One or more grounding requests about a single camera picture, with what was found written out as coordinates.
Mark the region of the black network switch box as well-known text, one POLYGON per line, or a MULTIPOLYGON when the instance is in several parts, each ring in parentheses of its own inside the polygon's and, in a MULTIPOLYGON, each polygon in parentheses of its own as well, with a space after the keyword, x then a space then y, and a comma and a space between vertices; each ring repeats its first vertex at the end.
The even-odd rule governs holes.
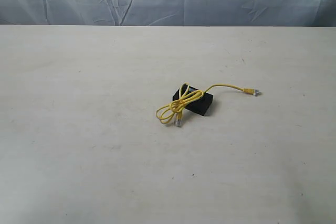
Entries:
MULTIPOLYGON (((183 94, 187 89, 187 85, 184 84, 182 85, 182 92, 181 94, 183 94)), ((190 87, 188 88, 187 94, 198 90, 195 87, 190 87)), ((172 101, 178 100, 179 97, 179 89, 176 91, 176 93, 173 95, 172 101)), ((209 107, 211 106, 212 102, 213 102, 213 98, 214 96, 212 94, 209 94, 207 92, 204 93, 203 97, 200 98, 197 101, 191 102, 190 104, 188 104, 185 108, 189 111, 192 111, 193 113, 199 114, 201 116, 204 116, 207 112, 207 110, 209 109, 209 107)))

